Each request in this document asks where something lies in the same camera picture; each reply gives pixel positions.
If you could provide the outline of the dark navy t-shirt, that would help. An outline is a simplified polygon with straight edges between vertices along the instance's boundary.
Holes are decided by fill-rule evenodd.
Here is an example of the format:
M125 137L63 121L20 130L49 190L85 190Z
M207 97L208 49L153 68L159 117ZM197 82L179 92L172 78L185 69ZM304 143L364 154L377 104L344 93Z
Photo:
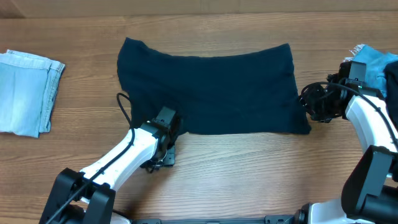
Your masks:
M290 46L225 57L173 56L126 39L117 61L133 104L132 125L177 112L193 134L308 134Z

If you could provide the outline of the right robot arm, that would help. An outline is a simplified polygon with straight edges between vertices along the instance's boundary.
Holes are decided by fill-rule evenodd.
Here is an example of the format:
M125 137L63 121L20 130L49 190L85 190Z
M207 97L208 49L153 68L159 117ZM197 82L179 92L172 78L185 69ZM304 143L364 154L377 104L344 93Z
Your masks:
M307 85L300 101L314 121L350 121L363 156L340 198L306 204L289 223L397 223L397 188L385 184L397 180L397 130L382 93L366 83L366 64L343 62L325 82Z

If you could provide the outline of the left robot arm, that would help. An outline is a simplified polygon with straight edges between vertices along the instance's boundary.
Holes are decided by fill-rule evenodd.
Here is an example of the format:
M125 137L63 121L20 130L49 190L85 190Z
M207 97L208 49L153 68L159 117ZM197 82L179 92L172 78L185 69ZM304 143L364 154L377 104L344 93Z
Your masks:
M163 107L156 118L130 129L105 156L77 172L59 173L41 223L129 223L113 212L116 192L138 169L152 172L174 164L180 118Z

